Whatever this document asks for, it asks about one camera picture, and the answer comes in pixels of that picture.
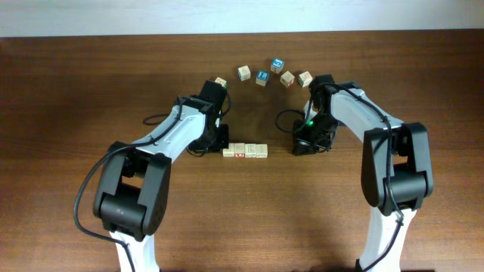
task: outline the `wooden table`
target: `wooden table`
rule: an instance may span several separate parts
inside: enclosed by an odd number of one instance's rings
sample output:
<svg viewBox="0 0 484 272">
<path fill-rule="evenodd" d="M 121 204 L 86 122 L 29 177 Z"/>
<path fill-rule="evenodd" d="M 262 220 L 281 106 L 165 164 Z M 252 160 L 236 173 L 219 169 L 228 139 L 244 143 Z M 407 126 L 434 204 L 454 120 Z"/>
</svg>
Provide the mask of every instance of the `wooden table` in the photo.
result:
<svg viewBox="0 0 484 272">
<path fill-rule="evenodd" d="M 329 153 L 295 157 L 274 126 L 300 109 L 307 88 L 285 89 L 255 72 L 274 57 L 294 75 L 332 73 L 372 101 L 429 131 L 435 190 L 413 220 L 404 270 L 484 270 L 484 31 L 323 32 L 207 36 L 105 36 L 0 40 L 0 263 L 2 271 L 116 271 L 113 244 L 73 223 L 87 171 L 114 141 L 152 128 L 177 95 L 228 80 L 232 141 L 267 143 L 267 159 L 175 162 L 156 234 L 167 270 L 333 271 L 354 267 L 369 208 L 360 185 L 362 144 L 341 128 Z M 248 65 L 252 79 L 240 82 Z M 283 124 L 289 125 L 292 116 Z M 80 216 L 92 215 L 98 178 Z"/>
</svg>

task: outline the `row of blocks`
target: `row of blocks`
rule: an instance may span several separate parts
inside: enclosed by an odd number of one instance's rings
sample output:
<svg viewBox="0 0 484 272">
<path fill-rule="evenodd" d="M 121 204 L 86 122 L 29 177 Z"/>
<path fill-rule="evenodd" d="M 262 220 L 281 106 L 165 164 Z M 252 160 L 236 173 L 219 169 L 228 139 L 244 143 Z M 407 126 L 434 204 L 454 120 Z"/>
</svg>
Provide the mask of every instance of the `row of blocks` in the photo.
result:
<svg viewBox="0 0 484 272">
<path fill-rule="evenodd" d="M 278 58 L 274 59 L 271 64 L 271 71 L 274 73 L 279 74 L 282 71 L 282 68 L 284 67 L 284 61 L 280 60 Z M 249 67 L 242 66 L 238 69 L 238 75 L 241 81 L 244 81 L 246 79 L 250 79 L 250 70 Z M 282 76 L 281 76 L 281 83 L 287 87 L 291 86 L 294 83 L 294 76 L 291 74 L 289 71 L 286 71 Z M 257 79 L 256 83 L 265 86 L 267 84 L 267 81 L 269 80 L 269 73 L 266 71 L 259 71 L 257 73 Z M 301 73 L 298 76 L 297 79 L 298 83 L 301 84 L 302 87 L 306 87 L 311 83 L 312 81 L 312 76 L 309 74 L 309 72 L 304 72 Z"/>
<path fill-rule="evenodd" d="M 224 157 L 267 158 L 267 144 L 230 143 L 222 152 Z"/>
</svg>

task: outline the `white robotic arm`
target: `white robotic arm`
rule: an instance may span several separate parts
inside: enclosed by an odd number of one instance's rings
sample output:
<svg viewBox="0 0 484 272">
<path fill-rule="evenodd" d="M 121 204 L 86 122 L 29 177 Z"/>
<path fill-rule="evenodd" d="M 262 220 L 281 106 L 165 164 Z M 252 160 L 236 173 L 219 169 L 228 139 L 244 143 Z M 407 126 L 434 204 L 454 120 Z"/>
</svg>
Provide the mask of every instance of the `white robotic arm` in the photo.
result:
<svg viewBox="0 0 484 272">
<path fill-rule="evenodd" d="M 329 88 L 318 89 L 318 85 L 326 82 L 336 88 L 329 85 Z M 304 107 L 305 116 L 308 116 L 306 124 L 311 125 L 306 125 L 300 131 L 296 130 L 293 152 L 304 155 L 317 152 L 320 148 L 329 150 L 324 145 L 332 144 L 333 139 L 328 138 L 340 123 L 346 125 L 364 143 L 361 185 L 365 198 L 372 207 L 367 243 L 363 254 L 357 260 L 356 270 L 399 272 L 399 259 L 408 225 L 420 208 L 422 199 L 429 196 L 433 189 L 427 132 L 420 124 L 405 124 L 385 113 L 354 82 L 340 86 L 339 90 L 337 86 L 330 75 L 317 77 L 312 83 L 312 99 Z M 409 158 L 407 163 L 395 165 L 391 169 L 392 187 L 404 215 L 399 231 L 396 231 L 399 214 L 389 203 L 389 196 L 385 194 L 383 185 L 383 179 L 386 178 L 384 150 L 387 148 L 388 128 L 381 116 L 361 100 L 373 105 L 388 119 L 392 138 L 395 138 L 392 149 Z M 309 108 L 312 102 L 318 111 Z M 300 126 L 301 122 L 295 122 L 295 128 Z M 315 134 L 325 132 L 326 139 L 314 137 Z"/>
<path fill-rule="evenodd" d="M 177 120 L 177 116 L 180 106 L 175 105 L 170 115 L 160 125 L 158 125 L 150 134 L 134 141 L 133 144 L 146 143 L 149 140 L 158 137 L 166 131 L 173 122 L 176 122 L 176 125 L 170 129 L 164 137 L 156 143 L 144 147 L 137 147 L 136 149 L 153 155 L 162 153 L 171 158 L 173 163 L 189 143 L 202 136 L 203 128 L 205 127 L 205 114 L 193 107 L 182 107 L 183 110 L 179 120 Z M 160 271 L 155 255 L 154 234 L 145 236 L 141 242 L 137 241 L 132 235 L 121 231 L 111 231 L 110 235 L 114 239 L 122 240 L 124 243 L 128 244 L 136 271 Z M 126 251 L 120 244 L 116 244 L 116 248 L 118 251 L 121 272 L 131 272 L 132 269 Z"/>
<path fill-rule="evenodd" d="M 221 136 L 219 126 L 226 94 L 221 85 L 207 81 L 200 95 L 178 99 L 169 116 L 150 134 L 132 144 L 116 142 L 111 146 L 111 153 L 135 147 L 106 162 L 93 206 L 104 229 L 123 242 L 116 243 L 121 272 L 133 268 L 160 271 L 154 232 L 166 210 L 171 164 L 188 145 L 226 147 L 228 129 L 225 126 L 225 136 Z M 122 182 L 135 175 L 144 178 L 141 188 Z"/>
</svg>

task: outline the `wooden tabletop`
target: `wooden tabletop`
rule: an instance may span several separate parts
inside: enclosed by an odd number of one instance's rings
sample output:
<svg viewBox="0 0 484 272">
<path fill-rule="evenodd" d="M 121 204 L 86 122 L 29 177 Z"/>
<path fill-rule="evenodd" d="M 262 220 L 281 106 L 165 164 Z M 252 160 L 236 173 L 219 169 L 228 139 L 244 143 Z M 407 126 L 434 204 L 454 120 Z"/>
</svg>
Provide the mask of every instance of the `wooden tabletop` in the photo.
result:
<svg viewBox="0 0 484 272">
<path fill-rule="evenodd" d="M 156 234 L 166 270 L 333 271 L 354 267 L 369 205 L 362 144 L 339 130 L 329 153 L 296 157 L 276 114 L 301 109 L 307 88 L 255 72 L 284 70 L 354 80 L 394 117 L 428 129 L 435 190 L 412 221 L 403 270 L 484 270 L 484 31 L 319 32 L 260 35 L 0 39 L 0 263 L 2 271 L 117 271 L 115 246 L 76 229 L 73 203 L 114 141 L 152 128 L 178 95 L 228 81 L 231 141 L 268 144 L 267 159 L 194 158 L 172 167 Z M 252 78 L 241 82 L 237 68 Z M 284 118 L 290 125 L 294 116 Z M 107 234 L 92 214 L 82 223 Z"/>
</svg>

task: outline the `wooden block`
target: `wooden block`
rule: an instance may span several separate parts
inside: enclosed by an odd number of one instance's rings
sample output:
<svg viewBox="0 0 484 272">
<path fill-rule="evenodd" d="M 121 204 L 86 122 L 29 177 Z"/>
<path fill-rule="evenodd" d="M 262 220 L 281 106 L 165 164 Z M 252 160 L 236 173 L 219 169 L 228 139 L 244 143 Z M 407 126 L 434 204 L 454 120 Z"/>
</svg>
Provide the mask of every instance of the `wooden block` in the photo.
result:
<svg viewBox="0 0 484 272">
<path fill-rule="evenodd" d="M 311 81 L 312 81 L 312 76 L 309 72 L 304 72 L 297 77 L 297 82 L 301 84 L 303 88 L 308 86 L 309 83 L 311 83 Z"/>
<path fill-rule="evenodd" d="M 256 79 L 257 84 L 261 86 L 265 86 L 268 80 L 269 80 L 269 73 L 267 73 L 266 71 L 259 71 L 257 73 L 257 79 Z"/>
<path fill-rule="evenodd" d="M 267 158 L 267 144 L 256 145 L 256 156 L 257 158 Z"/>
<path fill-rule="evenodd" d="M 256 144 L 245 144 L 245 157 L 246 158 L 256 158 Z"/>
<path fill-rule="evenodd" d="M 275 58 L 271 64 L 271 71 L 279 74 L 282 71 L 282 67 L 284 67 L 284 61 L 281 59 Z"/>
<path fill-rule="evenodd" d="M 224 88 L 227 88 L 227 81 L 225 81 L 224 79 L 221 79 L 221 78 L 216 78 L 215 82 L 219 83 L 220 85 L 222 85 Z"/>
<path fill-rule="evenodd" d="M 234 144 L 234 154 L 237 158 L 244 158 L 245 157 L 245 144 L 244 143 L 237 143 Z"/>
<path fill-rule="evenodd" d="M 250 79 L 250 70 L 249 70 L 249 67 L 247 65 L 240 67 L 238 73 L 239 73 L 239 79 L 241 81 L 244 81 L 246 79 Z"/>
<path fill-rule="evenodd" d="M 294 76 L 292 73 L 290 73 L 289 71 L 285 72 L 282 76 L 281 76 L 281 83 L 282 85 L 289 87 L 291 86 L 293 83 L 294 83 Z"/>
<path fill-rule="evenodd" d="M 233 156 L 235 156 L 235 153 L 234 153 L 234 144 L 228 144 L 228 148 L 224 148 L 222 152 L 224 154 L 224 157 L 233 157 Z"/>
</svg>

